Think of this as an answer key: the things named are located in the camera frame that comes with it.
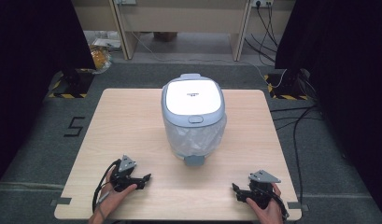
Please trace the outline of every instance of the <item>rice cooker lid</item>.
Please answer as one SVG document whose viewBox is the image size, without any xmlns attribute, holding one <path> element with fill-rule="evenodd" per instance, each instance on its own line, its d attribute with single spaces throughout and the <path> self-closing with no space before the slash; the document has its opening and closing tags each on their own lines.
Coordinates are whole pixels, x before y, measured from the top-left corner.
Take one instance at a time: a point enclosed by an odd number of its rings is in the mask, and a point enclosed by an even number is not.
<svg viewBox="0 0 382 224">
<path fill-rule="evenodd" d="M 199 74 L 184 74 L 170 81 L 163 90 L 163 115 L 177 126 L 201 127 L 219 121 L 224 101 L 219 85 Z"/>
</svg>

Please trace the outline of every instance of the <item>floor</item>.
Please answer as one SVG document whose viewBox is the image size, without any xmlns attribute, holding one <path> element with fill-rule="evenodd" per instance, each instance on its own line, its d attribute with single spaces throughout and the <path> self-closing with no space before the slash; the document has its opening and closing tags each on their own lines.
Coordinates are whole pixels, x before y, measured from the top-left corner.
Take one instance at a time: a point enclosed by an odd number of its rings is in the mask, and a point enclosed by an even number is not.
<svg viewBox="0 0 382 224">
<path fill-rule="evenodd" d="M 85 33 L 89 41 L 100 34 L 96 32 Z M 254 36 L 262 42 L 262 35 Z M 136 48 L 136 53 L 132 60 L 124 60 L 122 52 L 112 52 L 112 69 L 118 69 L 120 64 L 129 64 L 132 68 L 138 64 L 149 64 L 150 69 L 159 72 L 168 71 L 170 68 L 164 66 L 168 63 L 185 64 L 184 66 L 198 67 L 208 71 L 206 65 L 224 65 L 220 69 L 228 69 L 229 66 L 235 68 L 239 65 L 244 74 L 251 69 L 253 75 L 258 74 L 258 82 L 263 86 L 263 75 L 266 71 L 282 73 L 283 70 L 275 70 L 273 63 L 268 61 L 254 51 L 245 43 L 240 62 L 234 62 L 229 45 L 229 37 L 224 34 L 186 34 L 179 33 L 170 42 L 163 42 L 153 38 L 153 33 L 143 33 L 139 37 L 140 42 Z M 247 35 L 246 39 L 256 49 L 260 46 L 255 42 L 253 36 Z M 272 41 L 266 40 L 264 46 L 275 49 Z M 271 58 L 275 58 L 275 53 L 269 49 L 264 49 Z M 105 87 L 105 78 L 102 74 L 96 77 L 95 81 L 101 81 L 101 86 L 94 85 L 95 89 L 102 91 Z M 248 80 L 240 80 L 244 88 L 259 88 L 250 86 Z M 57 139 L 63 133 L 50 132 L 52 129 L 67 130 L 67 117 L 74 117 L 78 114 L 84 115 L 84 122 L 90 122 L 92 110 L 85 110 L 84 107 L 91 107 L 98 103 L 98 95 L 88 96 L 87 101 L 51 101 L 47 100 L 41 115 L 38 119 L 38 129 L 30 136 L 30 140 L 24 149 L 20 151 L 21 156 L 17 157 L 12 166 L 8 169 L 2 184 L 0 184 L 0 223 L 82 223 L 81 220 L 61 221 L 54 219 L 54 204 L 52 198 L 59 198 L 63 190 L 63 184 L 67 174 L 71 169 L 71 160 L 76 157 L 81 144 L 79 139 Z M 269 101 L 271 109 L 286 107 L 297 107 L 310 105 L 307 101 Z M 290 169 L 291 178 L 300 196 L 300 182 L 297 176 L 297 162 L 294 159 L 292 143 L 292 131 L 278 129 L 288 123 L 288 118 L 299 118 L 299 111 L 278 114 L 272 112 L 272 117 L 277 127 L 277 135 L 286 161 Z M 321 120 L 318 111 L 314 112 L 313 118 L 308 118 L 298 130 L 299 148 L 303 156 L 301 165 L 304 169 L 302 185 L 304 216 L 297 223 L 382 223 L 382 216 L 376 207 L 367 189 L 362 184 L 354 167 L 341 158 L 340 151 L 336 145 L 328 128 Z M 38 153 L 50 145 L 55 145 L 56 150 Z M 33 161 L 22 161 L 25 158 L 33 157 Z M 51 173 L 46 174 L 40 168 L 27 169 L 28 167 L 54 168 Z M 22 183 L 31 181 L 28 176 L 35 178 L 43 177 L 44 183 L 23 186 Z"/>
</svg>

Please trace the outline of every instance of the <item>gray carpet floor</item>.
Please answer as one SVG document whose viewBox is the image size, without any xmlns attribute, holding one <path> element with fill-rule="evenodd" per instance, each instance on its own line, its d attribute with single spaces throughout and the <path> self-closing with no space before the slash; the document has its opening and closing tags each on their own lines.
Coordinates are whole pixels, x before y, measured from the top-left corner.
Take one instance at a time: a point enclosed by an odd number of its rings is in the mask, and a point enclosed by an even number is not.
<svg viewBox="0 0 382 224">
<path fill-rule="evenodd" d="M 261 67 L 261 70 L 263 75 L 274 71 L 271 67 Z M 95 75 L 86 98 L 46 97 L 28 140 L 1 180 L 0 224 L 86 223 L 86 220 L 56 219 L 54 201 L 61 196 L 103 90 L 161 88 L 184 73 L 200 73 L 211 77 L 223 89 L 263 90 L 271 110 L 314 104 L 311 100 L 272 99 L 258 70 L 249 65 L 114 63 L 103 74 Z M 304 109 L 272 112 L 299 197 L 301 187 L 303 190 L 304 212 L 297 223 L 382 223 L 382 215 L 374 200 L 351 162 L 343 158 L 318 108 L 302 119 L 296 129 L 302 174 L 300 184 L 295 160 L 294 124 L 283 126 L 295 121 L 303 112 Z M 78 137 L 64 137 L 65 134 L 77 132 L 68 130 L 73 117 L 84 117 L 74 123 L 83 129 Z"/>
</svg>

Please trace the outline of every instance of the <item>black curtain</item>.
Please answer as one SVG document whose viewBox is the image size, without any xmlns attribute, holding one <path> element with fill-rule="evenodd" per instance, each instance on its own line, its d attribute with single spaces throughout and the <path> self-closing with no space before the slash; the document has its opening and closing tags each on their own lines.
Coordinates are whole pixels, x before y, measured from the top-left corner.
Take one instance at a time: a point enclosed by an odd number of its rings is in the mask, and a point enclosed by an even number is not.
<svg viewBox="0 0 382 224">
<path fill-rule="evenodd" d="M 0 178 L 52 77 L 75 68 L 95 67 L 70 0 L 0 0 Z"/>
<path fill-rule="evenodd" d="M 297 0 L 276 67 L 309 70 L 334 136 L 382 211 L 382 0 Z"/>
</svg>

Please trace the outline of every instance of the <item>light blue plastic body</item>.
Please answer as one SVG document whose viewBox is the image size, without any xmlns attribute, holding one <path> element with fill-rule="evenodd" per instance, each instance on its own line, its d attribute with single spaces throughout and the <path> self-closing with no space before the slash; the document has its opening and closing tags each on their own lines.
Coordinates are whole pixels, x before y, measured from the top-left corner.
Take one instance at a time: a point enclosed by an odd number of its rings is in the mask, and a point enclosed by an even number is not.
<svg viewBox="0 0 382 224">
<path fill-rule="evenodd" d="M 167 83 L 162 92 L 162 114 L 167 139 L 173 152 L 189 166 L 205 163 L 205 157 L 219 146 L 227 121 L 223 94 L 216 82 L 221 101 L 217 111 L 184 116 L 174 114 L 167 108 L 166 94 L 170 83 L 196 79 L 213 81 L 199 74 L 184 74 Z"/>
</svg>

